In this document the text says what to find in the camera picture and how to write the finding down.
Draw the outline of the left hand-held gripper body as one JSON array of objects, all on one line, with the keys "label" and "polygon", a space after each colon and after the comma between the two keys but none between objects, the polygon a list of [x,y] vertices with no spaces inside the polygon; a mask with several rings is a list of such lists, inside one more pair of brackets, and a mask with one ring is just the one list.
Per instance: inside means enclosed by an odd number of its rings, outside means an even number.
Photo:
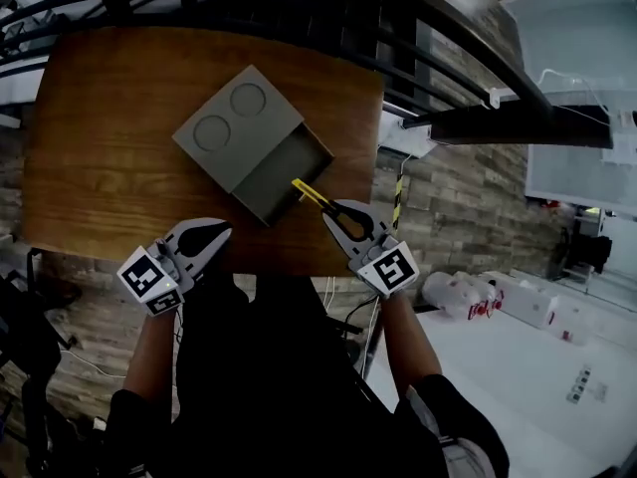
[{"label": "left hand-held gripper body", "polygon": [[178,309],[195,282],[164,239],[139,246],[118,269],[117,276],[133,297],[156,317]]}]

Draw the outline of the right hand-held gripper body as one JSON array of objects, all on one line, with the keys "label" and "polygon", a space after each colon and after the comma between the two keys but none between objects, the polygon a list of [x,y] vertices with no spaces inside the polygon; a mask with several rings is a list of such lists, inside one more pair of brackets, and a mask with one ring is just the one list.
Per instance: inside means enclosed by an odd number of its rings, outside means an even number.
[{"label": "right hand-held gripper body", "polygon": [[355,276],[387,299],[414,283],[419,269],[405,241],[384,233],[349,261]]}]

